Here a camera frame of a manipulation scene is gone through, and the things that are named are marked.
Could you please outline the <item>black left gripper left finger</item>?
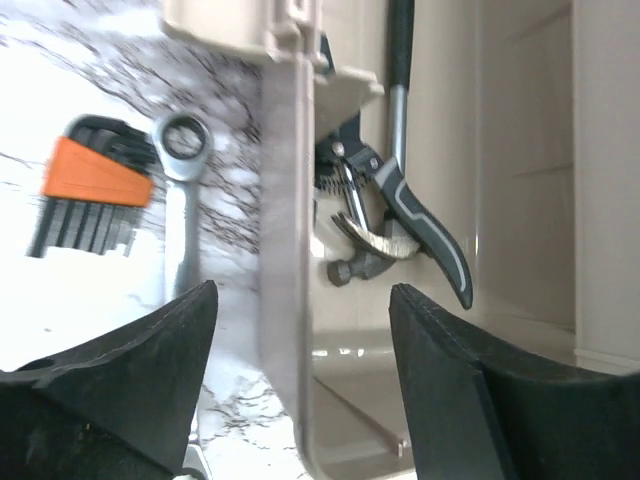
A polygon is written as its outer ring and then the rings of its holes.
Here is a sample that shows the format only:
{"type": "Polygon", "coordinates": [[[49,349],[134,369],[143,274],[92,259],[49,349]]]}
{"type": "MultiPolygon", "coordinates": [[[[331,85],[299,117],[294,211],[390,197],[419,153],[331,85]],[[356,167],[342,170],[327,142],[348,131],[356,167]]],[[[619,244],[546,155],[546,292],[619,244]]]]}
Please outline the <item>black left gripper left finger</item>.
{"type": "Polygon", "coordinates": [[[217,286],[207,280],[138,320],[2,373],[2,478],[201,477],[191,430],[217,313],[217,286]]]}

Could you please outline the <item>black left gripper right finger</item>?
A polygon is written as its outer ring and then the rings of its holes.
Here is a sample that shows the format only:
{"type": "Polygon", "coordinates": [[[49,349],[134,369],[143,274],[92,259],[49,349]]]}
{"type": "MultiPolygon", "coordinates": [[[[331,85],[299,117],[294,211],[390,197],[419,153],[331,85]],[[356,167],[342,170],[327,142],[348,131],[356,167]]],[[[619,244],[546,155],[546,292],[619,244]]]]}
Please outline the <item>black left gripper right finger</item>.
{"type": "Polygon", "coordinates": [[[389,316],[421,479],[635,479],[639,377],[562,364],[408,284],[389,316]]]}

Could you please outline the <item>small black-handled ball hammer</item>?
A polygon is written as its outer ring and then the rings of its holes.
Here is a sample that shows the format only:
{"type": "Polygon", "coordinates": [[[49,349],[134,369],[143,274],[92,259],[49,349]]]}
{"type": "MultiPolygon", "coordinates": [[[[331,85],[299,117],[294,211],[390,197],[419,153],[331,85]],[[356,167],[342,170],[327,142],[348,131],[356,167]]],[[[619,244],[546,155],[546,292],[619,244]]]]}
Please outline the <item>small black-handled ball hammer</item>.
{"type": "Polygon", "coordinates": [[[352,169],[346,162],[341,162],[338,166],[338,172],[343,182],[342,188],[350,215],[339,212],[337,218],[332,218],[332,220],[339,230],[353,242],[354,254],[348,260],[330,261],[326,266],[326,270],[330,282],[336,287],[342,287],[347,285],[353,278],[371,280],[389,270],[396,260],[382,257],[378,253],[367,249],[364,241],[356,235],[355,230],[347,225],[347,221],[351,220],[365,232],[369,230],[369,222],[360,194],[360,187],[352,169]]]}

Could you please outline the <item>yellow black claw hammer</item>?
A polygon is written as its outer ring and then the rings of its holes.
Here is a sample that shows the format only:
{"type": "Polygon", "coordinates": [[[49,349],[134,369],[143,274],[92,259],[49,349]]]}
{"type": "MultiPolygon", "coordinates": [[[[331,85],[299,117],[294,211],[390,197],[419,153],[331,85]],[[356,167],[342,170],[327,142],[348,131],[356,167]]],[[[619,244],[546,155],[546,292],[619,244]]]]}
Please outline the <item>yellow black claw hammer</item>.
{"type": "MultiPolygon", "coordinates": [[[[374,184],[387,200],[404,179],[406,160],[406,130],[408,87],[411,75],[411,60],[414,30],[413,1],[389,1],[386,12],[384,37],[384,73],[387,95],[386,138],[384,161],[376,168],[374,184]]],[[[347,225],[355,230],[366,248],[382,257],[404,260],[413,256],[419,243],[400,222],[394,203],[387,205],[382,230],[365,232],[351,220],[347,225]]]]}

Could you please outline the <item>black handled pruning shears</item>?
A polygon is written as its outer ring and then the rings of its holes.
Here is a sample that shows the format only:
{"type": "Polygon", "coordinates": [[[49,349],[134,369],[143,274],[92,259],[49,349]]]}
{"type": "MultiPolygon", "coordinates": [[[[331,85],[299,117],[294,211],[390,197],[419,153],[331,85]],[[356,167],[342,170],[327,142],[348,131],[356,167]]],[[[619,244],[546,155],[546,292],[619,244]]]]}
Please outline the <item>black handled pruning shears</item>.
{"type": "Polygon", "coordinates": [[[369,229],[375,233],[382,230],[387,205],[394,203],[401,224],[420,245],[417,253],[423,253],[436,261],[461,306],[470,309],[474,298],[472,277],[461,247],[411,191],[405,172],[401,185],[391,197],[387,200],[382,197],[379,188],[373,182],[373,176],[384,158],[361,139],[360,125],[361,117],[355,115],[316,144],[316,190],[342,195],[345,198],[338,166],[341,162],[346,162],[359,184],[369,229]]]}

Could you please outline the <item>translucent brown tool box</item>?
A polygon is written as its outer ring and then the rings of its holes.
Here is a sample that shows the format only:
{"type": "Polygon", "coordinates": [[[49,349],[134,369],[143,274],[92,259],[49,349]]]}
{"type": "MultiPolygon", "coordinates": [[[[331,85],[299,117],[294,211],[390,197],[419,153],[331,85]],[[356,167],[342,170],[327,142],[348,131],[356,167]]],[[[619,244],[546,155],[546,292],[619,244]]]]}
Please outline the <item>translucent brown tool box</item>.
{"type": "MultiPolygon", "coordinates": [[[[406,174],[453,234],[473,276],[472,323],[557,361],[639,367],[639,5],[635,1],[419,1],[406,174]]],[[[308,1],[336,68],[285,62],[278,1],[167,1],[172,36],[263,69],[260,311],[245,338],[281,426],[242,451],[219,415],[218,479],[409,478],[413,451],[391,343],[391,287],[411,283],[453,313],[433,260],[397,262],[334,287],[351,243],[341,195],[312,192],[313,144],[350,113],[384,155],[384,1],[308,1]]]]}

